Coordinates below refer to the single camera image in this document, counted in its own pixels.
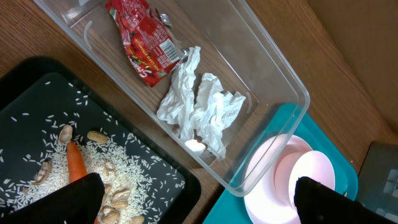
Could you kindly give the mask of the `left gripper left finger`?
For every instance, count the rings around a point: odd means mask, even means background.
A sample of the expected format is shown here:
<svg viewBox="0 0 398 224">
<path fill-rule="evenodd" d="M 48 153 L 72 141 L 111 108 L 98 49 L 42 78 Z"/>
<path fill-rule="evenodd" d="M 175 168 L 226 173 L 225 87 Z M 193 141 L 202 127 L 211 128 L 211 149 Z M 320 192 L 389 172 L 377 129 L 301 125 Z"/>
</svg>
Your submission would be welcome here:
<svg viewBox="0 0 398 224">
<path fill-rule="evenodd" d="M 104 183 L 90 173 L 44 198 L 1 218 L 1 223 L 93 224 L 102 205 Z"/>
</svg>

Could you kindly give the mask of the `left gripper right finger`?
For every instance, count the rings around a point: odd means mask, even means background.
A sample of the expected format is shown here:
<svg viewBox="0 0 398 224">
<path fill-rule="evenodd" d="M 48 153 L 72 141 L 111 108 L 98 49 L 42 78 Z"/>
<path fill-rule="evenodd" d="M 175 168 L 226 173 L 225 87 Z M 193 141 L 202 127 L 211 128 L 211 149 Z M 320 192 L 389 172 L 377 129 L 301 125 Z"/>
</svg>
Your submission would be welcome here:
<svg viewBox="0 0 398 224">
<path fill-rule="evenodd" d="M 296 181 L 294 204 L 301 224 L 395 224 L 309 177 Z"/>
</svg>

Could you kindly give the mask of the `orange carrot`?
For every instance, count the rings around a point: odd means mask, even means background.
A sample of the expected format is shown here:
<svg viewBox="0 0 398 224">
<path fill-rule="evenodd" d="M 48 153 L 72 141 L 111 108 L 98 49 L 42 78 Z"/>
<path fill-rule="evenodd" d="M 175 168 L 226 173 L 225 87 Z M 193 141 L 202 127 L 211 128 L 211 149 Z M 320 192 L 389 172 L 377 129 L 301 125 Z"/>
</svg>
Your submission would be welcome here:
<svg viewBox="0 0 398 224">
<path fill-rule="evenodd" d="M 83 155 L 74 142 L 67 144 L 67 165 L 69 183 L 87 175 Z"/>
</svg>

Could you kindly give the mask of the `pink bowl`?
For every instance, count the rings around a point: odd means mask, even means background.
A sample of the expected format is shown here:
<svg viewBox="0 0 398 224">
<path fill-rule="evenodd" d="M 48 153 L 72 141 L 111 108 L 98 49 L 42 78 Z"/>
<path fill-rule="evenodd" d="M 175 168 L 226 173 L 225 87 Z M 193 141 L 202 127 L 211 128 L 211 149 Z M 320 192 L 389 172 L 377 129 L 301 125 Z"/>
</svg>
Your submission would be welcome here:
<svg viewBox="0 0 398 224">
<path fill-rule="evenodd" d="M 335 189 L 335 171 L 329 158 L 320 151 L 295 152 L 285 156 L 276 168 L 274 184 L 281 202 L 295 208 L 296 181 L 309 177 Z"/>
</svg>

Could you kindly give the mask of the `food scraps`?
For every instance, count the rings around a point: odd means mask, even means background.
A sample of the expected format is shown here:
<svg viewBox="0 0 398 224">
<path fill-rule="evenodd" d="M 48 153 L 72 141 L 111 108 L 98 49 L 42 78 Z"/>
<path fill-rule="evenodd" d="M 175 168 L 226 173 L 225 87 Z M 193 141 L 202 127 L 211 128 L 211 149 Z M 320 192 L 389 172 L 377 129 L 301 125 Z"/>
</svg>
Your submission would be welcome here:
<svg viewBox="0 0 398 224">
<path fill-rule="evenodd" d="M 69 182 L 71 126 L 86 170 L 98 173 L 111 197 L 127 193 L 119 223 L 143 216 L 158 223 L 185 187 L 185 177 L 86 93 L 62 77 L 35 82 L 1 110 L 1 216 L 24 208 Z"/>
</svg>

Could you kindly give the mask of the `white tissue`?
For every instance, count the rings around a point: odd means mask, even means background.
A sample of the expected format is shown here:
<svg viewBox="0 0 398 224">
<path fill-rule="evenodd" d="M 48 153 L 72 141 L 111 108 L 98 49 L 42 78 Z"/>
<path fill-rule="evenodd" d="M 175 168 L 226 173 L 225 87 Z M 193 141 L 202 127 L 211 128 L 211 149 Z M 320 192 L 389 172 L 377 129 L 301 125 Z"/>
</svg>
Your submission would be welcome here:
<svg viewBox="0 0 398 224">
<path fill-rule="evenodd" d="M 200 50 L 199 46 L 189 48 L 187 60 L 174 70 L 169 92 L 157 110 L 157 117 L 161 121 L 179 126 L 182 142 L 194 138 L 190 115 L 194 106 L 193 85 L 196 80 L 195 70 L 200 62 Z"/>
<path fill-rule="evenodd" d="M 223 130 L 235 121 L 245 99 L 238 91 L 234 94 L 224 91 L 217 76 L 203 74 L 190 119 L 202 143 L 220 159 L 226 155 Z"/>
</svg>

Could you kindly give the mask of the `red snack wrapper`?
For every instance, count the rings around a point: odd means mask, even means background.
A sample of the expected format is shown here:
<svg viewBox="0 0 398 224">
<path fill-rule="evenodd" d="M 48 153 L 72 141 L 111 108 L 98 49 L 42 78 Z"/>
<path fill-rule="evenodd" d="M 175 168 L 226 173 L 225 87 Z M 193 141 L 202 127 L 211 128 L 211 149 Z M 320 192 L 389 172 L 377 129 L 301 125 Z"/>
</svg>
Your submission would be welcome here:
<svg viewBox="0 0 398 224">
<path fill-rule="evenodd" d="M 146 0 L 108 0 L 126 55 L 143 81 L 153 87 L 177 67 L 182 53 L 171 32 Z"/>
</svg>

